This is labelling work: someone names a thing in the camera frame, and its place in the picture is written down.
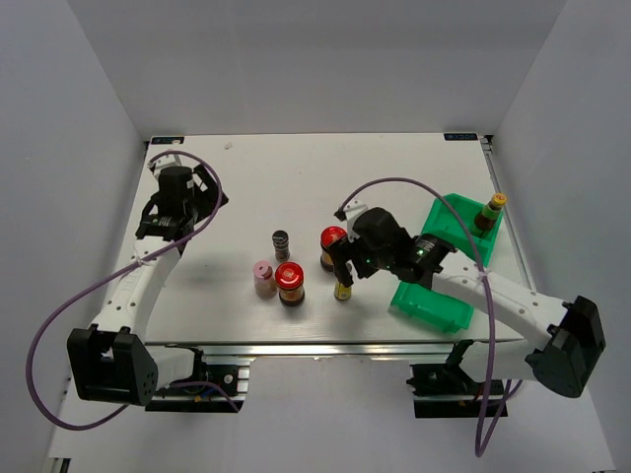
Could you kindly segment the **small beige-cap yellow-label bottle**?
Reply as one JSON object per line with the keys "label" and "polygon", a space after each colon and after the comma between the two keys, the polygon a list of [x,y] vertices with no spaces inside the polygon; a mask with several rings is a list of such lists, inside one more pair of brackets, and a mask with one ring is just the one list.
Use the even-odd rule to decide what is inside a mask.
{"label": "small beige-cap yellow-label bottle", "polygon": [[348,301],[352,296],[352,287],[346,286],[341,281],[336,280],[333,295],[334,298],[340,302]]}

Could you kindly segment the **black-cap pepper shaker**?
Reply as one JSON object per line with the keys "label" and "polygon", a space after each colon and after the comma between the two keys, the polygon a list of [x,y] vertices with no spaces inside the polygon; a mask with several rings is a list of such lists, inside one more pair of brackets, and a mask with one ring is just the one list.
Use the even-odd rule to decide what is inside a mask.
{"label": "black-cap pepper shaker", "polygon": [[272,244],[275,258],[279,262],[288,261],[290,258],[289,235],[284,230],[277,230],[272,234]]}

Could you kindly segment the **pink-lid spice jar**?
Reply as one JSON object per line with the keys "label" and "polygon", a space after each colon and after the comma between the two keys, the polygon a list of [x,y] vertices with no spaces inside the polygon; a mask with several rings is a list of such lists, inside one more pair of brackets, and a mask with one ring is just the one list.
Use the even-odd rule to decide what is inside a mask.
{"label": "pink-lid spice jar", "polygon": [[272,298],[277,291],[274,270],[266,260],[257,261],[252,267],[255,292],[262,299]]}

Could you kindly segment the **tall yellow-cap sauce bottle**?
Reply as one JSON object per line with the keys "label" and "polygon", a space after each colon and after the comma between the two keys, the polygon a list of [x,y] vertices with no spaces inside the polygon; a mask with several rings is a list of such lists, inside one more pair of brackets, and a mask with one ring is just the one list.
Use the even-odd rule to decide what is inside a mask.
{"label": "tall yellow-cap sauce bottle", "polygon": [[495,193],[474,217],[474,229],[480,235],[490,232],[496,226],[508,197],[502,193]]}

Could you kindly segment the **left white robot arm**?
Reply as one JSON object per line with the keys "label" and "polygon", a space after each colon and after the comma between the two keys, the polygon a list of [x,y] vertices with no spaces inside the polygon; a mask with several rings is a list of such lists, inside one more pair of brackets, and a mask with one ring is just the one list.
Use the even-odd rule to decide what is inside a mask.
{"label": "left white robot arm", "polygon": [[129,267],[90,326],[67,339],[83,400],[146,406],[173,382],[188,393],[207,384],[209,371],[195,350],[145,344],[154,306],[187,243],[228,202],[215,173],[202,163],[187,167],[181,156],[163,152],[149,161],[158,189],[142,209]]}

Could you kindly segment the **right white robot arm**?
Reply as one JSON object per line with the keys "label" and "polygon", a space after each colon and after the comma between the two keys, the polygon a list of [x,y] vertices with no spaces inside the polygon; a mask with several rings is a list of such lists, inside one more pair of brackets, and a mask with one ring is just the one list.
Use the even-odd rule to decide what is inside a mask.
{"label": "right white robot arm", "polygon": [[580,397],[605,349],[597,305],[582,296],[567,302],[534,292],[497,273],[481,273],[463,251],[432,234],[411,236],[393,215],[354,201],[335,213],[346,236],[328,247],[344,286],[380,270],[404,283],[469,304],[519,333],[516,366],[568,398]]}

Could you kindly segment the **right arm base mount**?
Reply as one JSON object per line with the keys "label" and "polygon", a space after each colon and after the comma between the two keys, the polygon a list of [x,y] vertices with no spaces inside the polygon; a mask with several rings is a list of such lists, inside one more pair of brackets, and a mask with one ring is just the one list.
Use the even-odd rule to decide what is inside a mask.
{"label": "right arm base mount", "polygon": [[447,359],[438,364],[411,365],[416,419],[473,419],[482,407],[483,383],[474,381],[460,364],[473,342],[457,342]]}

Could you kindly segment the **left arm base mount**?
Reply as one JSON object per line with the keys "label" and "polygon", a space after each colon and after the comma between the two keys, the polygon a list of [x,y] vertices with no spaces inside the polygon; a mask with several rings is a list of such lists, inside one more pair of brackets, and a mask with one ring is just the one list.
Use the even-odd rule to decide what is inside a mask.
{"label": "left arm base mount", "polygon": [[193,374],[159,389],[152,413],[237,414],[245,403],[252,359],[195,350]]}

